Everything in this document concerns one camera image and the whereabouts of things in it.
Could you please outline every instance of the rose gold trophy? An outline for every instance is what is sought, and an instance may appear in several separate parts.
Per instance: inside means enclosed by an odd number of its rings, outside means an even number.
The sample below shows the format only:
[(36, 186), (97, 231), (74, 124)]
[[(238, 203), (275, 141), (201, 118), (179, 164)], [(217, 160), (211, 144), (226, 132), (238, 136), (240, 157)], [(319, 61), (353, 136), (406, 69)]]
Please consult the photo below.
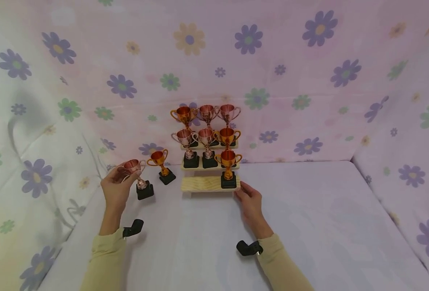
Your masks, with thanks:
[(192, 132), (189, 129), (181, 129), (177, 133), (172, 133), (171, 137), (186, 148), (184, 168), (197, 168), (200, 157), (197, 152), (190, 149), (190, 145), (193, 143)]

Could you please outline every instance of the sleeve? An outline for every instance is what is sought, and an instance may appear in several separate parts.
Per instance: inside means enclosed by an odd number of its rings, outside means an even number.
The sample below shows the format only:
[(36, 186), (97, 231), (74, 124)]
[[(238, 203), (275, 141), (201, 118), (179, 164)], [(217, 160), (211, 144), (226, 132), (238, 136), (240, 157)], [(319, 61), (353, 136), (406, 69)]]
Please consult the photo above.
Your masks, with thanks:
[(314, 291), (308, 279), (290, 259), (277, 234), (258, 242), (263, 248), (258, 261), (274, 291)]
[(92, 258), (80, 291), (116, 291), (121, 288), (122, 265), (126, 241), (122, 228), (108, 236), (96, 236), (92, 244)]

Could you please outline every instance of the trophy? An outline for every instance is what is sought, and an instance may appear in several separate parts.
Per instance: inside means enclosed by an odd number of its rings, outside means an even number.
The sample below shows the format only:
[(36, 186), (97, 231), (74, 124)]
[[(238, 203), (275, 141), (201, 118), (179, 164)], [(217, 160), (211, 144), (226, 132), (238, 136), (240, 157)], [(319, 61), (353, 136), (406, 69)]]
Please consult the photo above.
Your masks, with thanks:
[(210, 128), (201, 129), (198, 134), (192, 132), (192, 137), (194, 140), (205, 146), (205, 151), (203, 152), (202, 157), (202, 166), (204, 169), (214, 168), (218, 166), (218, 163), (215, 161), (215, 151), (210, 150), (210, 145), (214, 141), (214, 131)]
[(226, 127), (229, 127), (229, 123), (234, 120), (241, 113), (240, 107), (234, 107), (232, 104), (224, 104), (219, 108), (218, 117), (224, 120)]
[(206, 122), (206, 127), (211, 129), (210, 122), (219, 114), (219, 107), (218, 106), (212, 106), (212, 105), (202, 105), (200, 108), (198, 108), (198, 111), (200, 113), (200, 118), (204, 122)]
[(193, 143), (192, 132), (189, 129), (181, 129), (177, 133), (172, 133), (171, 137), (186, 148), (184, 168), (197, 168), (200, 157), (197, 152), (190, 149), (190, 145)]
[(226, 167), (226, 171), (221, 175), (221, 188), (235, 189), (237, 187), (236, 175), (231, 171), (231, 167), (241, 161), (242, 155), (236, 154), (232, 150), (225, 150), (221, 154), (215, 155), (214, 159)]
[(152, 153), (150, 156), (150, 159), (147, 160), (148, 166), (153, 166), (153, 167), (160, 166), (161, 167), (161, 172), (159, 172), (160, 180), (165, 185), (168, 185), (169, 183), (174, 181), (174, 179), (176, 178), (176, 176), (171, 172), (171, 170), (164, 166), (164, 162), (165, 162), (167, 157), (168, 157), (168, 150), (164, 149), (162, 151), (158, 150), (158, 151)]
[(226, 127), (220, 131), (215, 131), (213, 133), (214, 138), (221, 143), (222, 146), (226, 146), (226, 150), (229, 150), (229, 147), (236, 145), (236, 141), (241, 136), (240, 131), (234, 131), (232, 128)]
[(171, 110), (171, 116), (178, 122), (184, 123), (186, 129), (190, 130), (188, 124), (196, 119), (198, 114), (198, 108), (189, 108), (188, 106), (181, 106), (177, 110)]
[[(122, 166), (118, 167), (118, 171), (125, 175), (122, 181), (125, 181), (136, 171), (141, 171), (145, 169), (145, 161), (144, 160), (128, 160)], [(150, 181), (144, 181), (140, 176), (137, 178), (137, 199), (143, 200), (145, 198), (151, 197), (154, 195), (153, 185)]]

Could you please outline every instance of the wooden board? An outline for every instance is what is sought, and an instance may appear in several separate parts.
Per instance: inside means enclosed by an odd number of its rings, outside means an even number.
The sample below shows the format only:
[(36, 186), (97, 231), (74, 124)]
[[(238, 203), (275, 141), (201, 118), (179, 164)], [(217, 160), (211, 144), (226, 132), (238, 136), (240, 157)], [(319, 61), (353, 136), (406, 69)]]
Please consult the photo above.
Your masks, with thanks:
[(237, 188), (221, 188), (221, 175), (207, 177), (183, 177), (182, 192), (233, 192), (241, 187), (241, 178), (236, 175)]

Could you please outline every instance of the human hand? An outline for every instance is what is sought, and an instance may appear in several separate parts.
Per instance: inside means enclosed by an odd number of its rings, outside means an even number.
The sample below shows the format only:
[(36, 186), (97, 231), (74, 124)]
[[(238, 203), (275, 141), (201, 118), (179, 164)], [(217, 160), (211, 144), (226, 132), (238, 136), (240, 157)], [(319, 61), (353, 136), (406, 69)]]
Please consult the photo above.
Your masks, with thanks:
[(242, 218), (257, 239), (269, 238), (273, 230), (261, 212), (261, 194), (252, 186), (241, 181), (241, 189), (234, 191), (242, 206)]

